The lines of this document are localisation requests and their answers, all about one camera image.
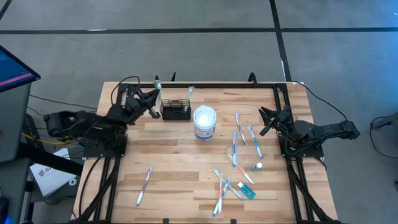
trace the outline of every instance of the wire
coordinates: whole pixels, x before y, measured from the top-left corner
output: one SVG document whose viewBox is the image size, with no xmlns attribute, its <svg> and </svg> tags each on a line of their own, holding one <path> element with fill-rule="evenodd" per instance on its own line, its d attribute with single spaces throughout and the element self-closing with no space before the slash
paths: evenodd
<svg viewBox="0 0 398 224">
<path fill-rule="evenodd" d="M 65 102 L 61 102 L 61 101 L 57 101 L 57 100 L 50 100 L 50 99 L 42 98 L 42 97 L 39 97 L 39 96 L 34 96 L 34 95 L 30 95 L 30 96 L 34 97 L 34 98 L 37 98 L 37 99 L 40 99 L 40 100 L 53 102 L 53 103 L 60 103 L 60 104 L 63 104 L 63 105 L 71 105 L 71 106 L 80 106 L 82 108 L 88 108 L 88 109 L 97 110 L 97 108 L 93 108 L 93 107 L 90 107 L 90 106 L 77 105 L 77 104 L 74 104 L 74 103 L 65 103 Z"/>
<path fill-rule="evenodd" d="M 62 141 L 61 139 L 59 139 L 59 138 L 55 138 L 55 137 L 51 137 L 51 136 L 48 136 L 48 135 L 46 135 L 46 134 L 39 134 L 39 136 L 40 136 L 40 138 L 42 139 L 42 140 L 46 140 L 45 138 L 47 138 L 47 139 L 50 139 L 50 140 L 53 140 L 53 139 L 55 139 L 55 140 L 58 140 L 58 141 L 60 141 L 60 142 L 66 142 L 66 140 L 65 141 Z M 68 144 L 71 144 L 71 145 L 74 145 L 74 146 L 81 146 L 81 145 L 79 145 L 79 144 L 76 144 L 76 143 L 74 143 L 74 142 L 71 142 L 71 143 L 68 143 Z"/>
<path fill-rule="evenodd" d="M 380 151 L 377 149 L 376 145 L 374 144 L 374 141 L 373 141 L 373 138 L 372 138 L 372 127 L 373 127 L 373 123 L 374 123 L 377 119 L 381 119 L 381 118 L 386 118 L 386 117 L 385 117 L 385 116 L 377 117 L 377 118 L 374 118 L 373 121 L 371 122 L 371 128 L 370 128 L 370 130 L 369 130 L 369 137 L 370 137 L 370 139 L 371 139 L 373 148 L 376 150 L 376 152 L 378 152 L 378 153 L 379 153 L 380 155 L 382 155 L 382 156 L 385 156 L 385 157 L 391 158 L 391 159 L 398 159 L 398 157 L 388 156 L 388 155 L 385 155 L 384 153 L 380 152 Z"/>
<path fill-rule="evenodd" d="M 88 133 L 88 131 L 91 130 L 92 128 L 94 128 L 94 126 L 95 126 L 96 124 L 98 124 L 100 121 L 104 120 L 104 118 L 105 118 L 105 117 L 103 117 L 103 118 L 101 118 L 101 119 L 95 121 L 95 122 L 83 133 L 83 135 L 82 135 L 81 137 L 83 138 L 84 136 L 86 136 L 86 134 Z"/>
<path fill-rule="evenodd" d="M 83 187 L 81 188 L 80 199 L 79 199 L 79 217 L 81 216 L 81 202 L 82 202 L 82 200 L 83 200 L 83 193 L 84 193 L 84 191 L 85 191 L 85 187 L 86 187 L 86 184 L 87 184 L 87 180 L 88 180 L 88 178 L 90 177 L 90 174 L 91 174 L 91 172 L 93 171 L 95 165 L 98 163 L 98 161 L 100 161 L 100 159 L 101 159 L 101 157 L 97 158 L 97 160 L 95 160 L 94 164 L 93 164 L 93 165 L 91 166 L 91 168 L 89 169 L 89 171 L 88 171 L 88 173 L 87 173 L 87 176 L 86 176 L 86 179 L 85 179 L 85 181 L 84 181 L 84 183 L 83 183 Z"/>
<path fill-rule="evenodd" d="M 139 88 L 139 86 L 140 86 L 140 80 L 139 80 L 139 77 L 138 76 L 135 76 L 135 75 L 133 75 L 133 76 L 130 76 L 130 77 L 126 77 L 126 78 L 123 78 L 115 87 L 114 87 L 114 89 L 112 90 L 112 93 L 111 93 L 111 104 L 112 105 L 114 105 L 113 104 L 113 92 L 115 91 L 115 89 L 117 89 L 117 87 L 123 82 L 123 81 L 125 81 L 125 80 L 127 80 L 128 78 L 137 78 L 138 79 L 138 88 Z"/>
<path fill-rule="evenodd" d="M 325 162 L 320 157 L 315 157 L 315 159 L 318 160 L 320 163 L 322 163 L 322 165 L 325 167 L 325 170 L 328 170 L 328 168 L 326 167 Z"/>
<path fill-rule="evenodd" d="M 73 215 L 73 218 L 76 220 L 77 217 L 76 217 L 76 214 L 75 214 L 75 212 L 73 211 L 73 209 L 72 209 L 72 215 Z"/>
<path fill-rule="evenodd" d="M 22 135 L 25 138 L 33 139 L 33 137 L 28 135 L 28 134 L 22 133 Z M 66 144 L 70 144 L 70 143 L 74 142 L 75 140 L 70 140 L 70 141 L 67 141 L 67 142 L 53 142 L 53 141 L 46 141 L 46 140 L 43 140 L 43 139 L 38 139 L 38 141 L 42 142 L 42 143 L 53 144 L 53 145 L 66 145 Z"/>
<path fill-rule="evenodd" d="M 304 84 L 301 84 L 301 83 L 299 83 L 298 81 L 292 81 L 292 82 L 295 82 L 295 83 L 298 83 L 298 84 L 304 86 L 304 88 L 306 88 L 316 99 L 318 99 L 318 100 L 320 100 L 320 101 L 326 103 L 327 105 L 331 106 L 333 109 L 335 109 L 335 110 L 336 110 L 337 112 L 339 112 L 341 115 L 343 115 L 343 117 L 344 117 L 344 119 L 345 119 L 346 121 L 348 120 L 347 117 L 346 117 L 346 115 L 343 114 L 343 112 L 341 112 L 339 109 L 337 109 L 335 106 L 333 106 L 332 104 L 330 104 L 330 103 L 327 102 L 326 100 L 324 100 L 324 99 L 318 97 L 317 95 L 315 95 L 315 94 L 314 94 L 308 87 L 306 87 Z"/>
<path fill-rule="evenodd" d="M 72 156 L 72 155 L 79 154 L 79 153 L 81 153 L 81 152 L 83 152 L 83 150 L 80 150 L 80 151 L 78 151 L 78 152 L 74 152 L 74 153 L 70 153 L 70 154 L 65 154 L 65 155 L 63 155 L 63 156 L 61 156 L 61 157 L 62 157 L 62 158 L 64 158 L 65 156 Z"/>
<path fill-rule="evenodd" d="M 37 110 L 35 110 L 35 109 L 33 109 L 33 108 L 31 108 L 31 107 L 29 107 L 29 106 L 27 106 L 29 109 L 31 109 L 32 111 L 34 111 L 35 113 L 37 113 L 39 116 L 43 116 L 41 113 L 39 113 L 39 112 L 37 112 Z"/>
</svg>

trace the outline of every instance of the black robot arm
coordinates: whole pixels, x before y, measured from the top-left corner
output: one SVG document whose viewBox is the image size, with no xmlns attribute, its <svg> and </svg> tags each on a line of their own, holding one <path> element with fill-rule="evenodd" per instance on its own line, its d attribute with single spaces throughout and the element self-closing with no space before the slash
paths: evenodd
<svg viewBox="0 0 398 224">
<path fill-rule="evenodd" d="M 277 134 L 285 139 L 286 154 L 306 155 L 305 150 L 314 150 L 330 138 L 356 139 L 360 133 L 352 121 L 344 120 L 340 123 L 317 126 L 307 121 L 291 121 L 289 107 L 277 112 L 264 107 L 259 110 L 265 127 L 260 132 L 263 136 L 273 128 Z"/>
<path fill-rule="evenodd" d="M 126 104 L 115 103 L 106 116 L 86 111 L 61 111 L 44 116 L 49 136 L 64 141 L 75 139 L 83 146 L 83 157 L 124 156 L 127 141 L 127 125 L 135 125 L 136 120 L 147 110 L 153 118 L 160 114 L 153 107 L 159 90 L 143 93 L 138 87 L 127 93 Z"/>
</svg>

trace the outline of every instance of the black stand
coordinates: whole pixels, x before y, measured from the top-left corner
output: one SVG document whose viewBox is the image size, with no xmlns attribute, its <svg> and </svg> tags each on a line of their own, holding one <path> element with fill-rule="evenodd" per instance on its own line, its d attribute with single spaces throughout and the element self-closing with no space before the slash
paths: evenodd
<svg viewBox="0 0 398 224">
<path fill-rule="evenodd" d="M 32 162 L 42 164 L 60 171 L 80 176 L 83 165 L 68 159 L 55 156 L 49 152 L 31 147 L 26 143 L 19 143 L 18 157 L 29 158 Z"/>
</svg>

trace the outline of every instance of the gray floor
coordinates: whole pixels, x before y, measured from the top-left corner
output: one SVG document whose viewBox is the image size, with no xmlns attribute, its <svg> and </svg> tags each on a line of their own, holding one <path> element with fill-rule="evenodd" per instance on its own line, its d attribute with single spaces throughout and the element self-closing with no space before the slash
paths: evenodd
<svg viewBox="0 0 398 224">
<path fill-rule="evenodd" d="M 282 27 L 398 26 L 398 2 L 393 0 L 276 2 Z M 273 25 L 269 1 L 261 0 L 13 0 L 0 21 L 2 30 Z M 342 110 L 362 134 L 355 141 L 324 144 L 339 219 L 397 223 L 393 183 L 398 162 L 374 151 L 369 123 L 398 111 L 398 33 L 294 33 L 283 38 L 292 79 Z M 128 75 L 169 80 L 176 71 L 181 81 L 236 81 L 255 72 L 259 81 L 284 80 L 274 33 L 0 35 L 0 44 L 42 75 L 32 85 L 33 95 L 88 106 L 97 105 L 103 82 Z M 313 97 L 310 104 L 315 123 L 342 120 Z M 29 106 L 43 114 L 79 109 L 34 98 Z M 374 132 L 374 140 L 380 150 L 398 156 L 390 127 Z M 52 206 L 38 203 L 34 221 L 65 222 L 72 206 L 70 198 Z"/>
</svg>

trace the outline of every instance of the black cable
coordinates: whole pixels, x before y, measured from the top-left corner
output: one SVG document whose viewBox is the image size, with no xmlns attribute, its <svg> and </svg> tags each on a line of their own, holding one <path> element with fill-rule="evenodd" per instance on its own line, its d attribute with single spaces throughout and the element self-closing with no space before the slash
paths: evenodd
<svg viewBox="0 0 398 224">
<path fill-rule="evenodd" d="M 117 89 L 117 87 L 118 87 L 123 81 L 127 80 L 128 78 L 137 78 L 137 79 L 138 79 L 137 87 L 139 88 L 139 86 L 140 86 L 140 80 L 139 80 L 139 77 L 138 77 L 138 76 L 133 75 L 133 76 L 130 76 L 130 77 L 123 78 L 123 79 L 114 87 L 114 89 L 112 90 L 112 93 L 111 93 L 111 104 L 112 104 L 112 105 L 114 105 L 114 104 L 113 104 L 113 92 L 115 91 L 115 89 Z"/>
<path fill-rule="evenodd" d="M 328 168 L 326 167 L 325 162 L 320 157 L 315 157 L 315 159 L 318 160 L 320 163 L 322 163 L 322 165 L 325 167 L 325 170 L 328 170 Z"/>
<path fill-rule="evenodd" d="M 101 119 L 95 121 L 95 122 L 83 133 L 83 135 L 82 135 L 81 137 L 82 137 L 82 138 L 85 137 L 89 130 L 91 130 L 92 128 L 94 128 L 94 126 L 95 126 L 96 124 L 98 124 L 100 121 L 102 121 L 102 120 L 104 120 L 104 119 L 105 119 L 105 117 L 103 117 L 103 118 L 101 118 Z"/>
<path fill-rule="evenodd" d="M 74 152 L 74 153 L 70 153 L 70 154 L 65 154 L 65 155 L 63 155 L 63 156 L 61 156 L 61 157 L 62 157 L 62 158 L 64 158 L 65 156 L 72 156 L 72 155 L 79 154 L 79 153 L 81 153 L 81 152 L 83 152 L 83 150 L 81 150 L 81 151 L 78 151 L 78 152 Z"/>
<path fill-rule="evenodd" d="M 322 99 L 322 98 L 319 98 L 317 95 L 315 95 L 315 94 L 314 94 L 308 87 L 306 87 L 304 84 L 301 84 L 301 83 L 299 83 L 298 81 L 292 81 L 292 82 L 295 82 L 295 83 L 298 83 L 298 84 L 304 86 L 304 88 L 306 88 L 316 99 L 318 99 L 318 100 L 320 100 L 320 101 L 326 103 L 327 105 L 331 106 L 333 109 L 335 109 L 335 110 L 336 110 L 337 112 L 339 112 L 341 115 L 343 115 L 343 117 L 344 117 L 344 119 L 345 119 L 346 121 L 348 120 L 347 117 L 346 117 L 346 115 L 343 114 L 343 112 L 341 112 L 339 109 L 337 109 L 335 106 L 333 106 L 332 104 L 330 104 L 330 103 L 327 102 L 326 100 L 324 100 L 324 99 Z"/>
<path fill-rule="evenodd" d="M 35 110 L 35 109 L 33 109 L 33 108 L 31 108 L 31 107 L 29 107 L 29 106 L 27 106 L 29 109 L 31 109 L 32 111 L 34 111 L 35 113 L 37 113 L 39 116 L 43 116 L 41 113 L 39 113 L 39 112 L 37 112 L 37 110 Z"/>
<path fill-rule="evenodd" d="M 373 127 L 373 123 L 375 122 L 375 120 L 381 119 L 381 118 L 386 118 L 386 117 L 385 117 L 385 116 L 380 116 L 380 117 L 374 118 L 373 121 L 371 122 L 371 128 L 370 128 L 370 130 L 369 130 L 369 137 L 371 138 L 371 142 L 372 142 L 373 148 L 376 150 L 376 152 L 378 152 L 378 153 L 379 153 L 380 155 L 382 155 L 382 156 L 385 156 L 385 157 L 391 158 L 391 159 L 398 159 L 398 157 L 388 156 L 388 155 L 385 155 L 384 153 L 380 152 L 380 151 L 377 149 L 377 147 L 376 147 L 376 145 L 374 144 L 374 142 L 373 142 L 373 138 L 372 138 L 372 127 Z"/>
<path fill-rule="evenodd" d="M 77 104 L 74 104 L 74 103 L 65 103 L 65 102 L 61 102 L 61 101 L 57 101 L 57 100 L 50 100 L 50 99 L 42 98 L 42 97 L 39 97 L 39 96 L 34 96 L 34 95 L 30 95 L 30 96 L 34 97 L 34 98 L 37 98 L 37 99 L 40 99 L 40 100 L 53 102 L 53 103 L 60 103 L 60 104 L 63 104 L 63 105 L 71 105 L 71 106 L 80 106 L 82 108 L 88 108 L 88 109 L 97 110 L 97 108 L 93 108 L 93 107 L 90 107 L 90 106 L 77 105 Z"/>
<path fill-rule="evenodd" d="M 87 180 L 90 177 L 91 172 L 93 171 L 95 165 L 97 164 L 98 161 L 100 161 L 101 157 L 97 158 L 97 160 L 95 160 L 94 164 L 91 166 L 91 168 L 89 169 L 86 179 L 83 183 L 83 187 L 81 188 L 81 192 L 80 192 L 80 199 L 79 199 L 79 217 L 81 216 L 81 202 L 83 201 L 83 193 L 85 191 L 85 187 L 87 184 Z"/>
<path fill-rule="evenodd" d="M 77 217 L 76 217 L 76 214 L 75 214 L 75 212 L 73 211 L 73 209 L 72 209 L 72 215 L 73 215 L 73 218 L 76 220 Z"/>
</svg>

